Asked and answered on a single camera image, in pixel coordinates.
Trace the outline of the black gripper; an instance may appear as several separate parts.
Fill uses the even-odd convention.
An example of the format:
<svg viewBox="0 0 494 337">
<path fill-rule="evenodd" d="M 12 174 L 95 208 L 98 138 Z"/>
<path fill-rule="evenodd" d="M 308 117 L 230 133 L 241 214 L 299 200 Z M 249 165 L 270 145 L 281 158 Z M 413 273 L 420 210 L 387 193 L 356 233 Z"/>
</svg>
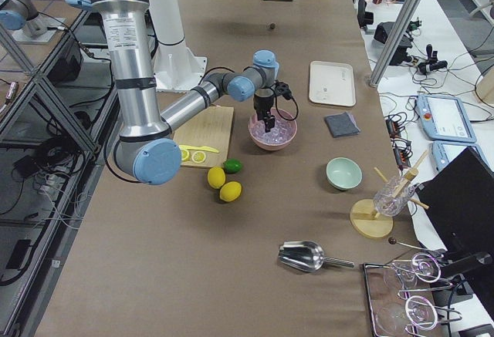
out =
<svg viewBox="0 0 494 337">
<path fill-rule="evenodd" d="M 276 124 L 276 118 L 271 116 L 271 109 L 278 96 L 290 100 L 289 85 L 278 80 L 271 86 L 257 89 L 254 93 L 254 109 L 257 119 L 263 120 L 266 133 L 269 133 Z"/>
</svg>

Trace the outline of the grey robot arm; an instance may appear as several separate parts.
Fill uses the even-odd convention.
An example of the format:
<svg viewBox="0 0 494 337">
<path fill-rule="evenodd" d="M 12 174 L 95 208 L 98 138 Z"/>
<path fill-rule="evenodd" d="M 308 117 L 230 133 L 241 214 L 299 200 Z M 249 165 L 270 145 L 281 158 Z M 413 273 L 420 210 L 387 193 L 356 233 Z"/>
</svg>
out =
<svg viewBox="0 0 494 337">
<path fill-rule="evenodd" d="M 181 150 L 170 135 L 182 124 L 227 94 L 236 101 L 253 99 L 258 120 L 265 130 L 275 125 L 271 109 L 278 96 L 288 97 L 289 86 L 277 79 L 279 64 L 269 50 L 259 50 L 253 63 L 242 72 L 212 73 L 197 86 L 159 110 L 157 82 L 151 60 L 146 11 L 154 11 L 157 0 L 66 0 L 82 10 L 98 12 L 103 20 L 113 65 L 123 127 L 113 151 L 114 162 L 138 183 L 159 185 L 174 177 L 181 166 Z M 179 23 L 177 0 L 165 18 Z"/>
</svg>

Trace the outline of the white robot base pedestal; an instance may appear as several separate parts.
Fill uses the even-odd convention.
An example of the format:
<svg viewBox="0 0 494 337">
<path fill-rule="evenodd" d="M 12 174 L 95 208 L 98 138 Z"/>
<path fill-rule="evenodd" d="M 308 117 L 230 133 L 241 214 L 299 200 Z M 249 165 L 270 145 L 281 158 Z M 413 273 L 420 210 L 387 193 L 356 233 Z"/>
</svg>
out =
<svg viewBox="0 0 494 337">
<path fill-rule="evenodd" d="M 178 0 L 150 0 L 151 20 L 157 37 L 154 77 L 158 92 L 187 92 L 199 84 L 207 59 L 188 48 Z"/>
</svg>

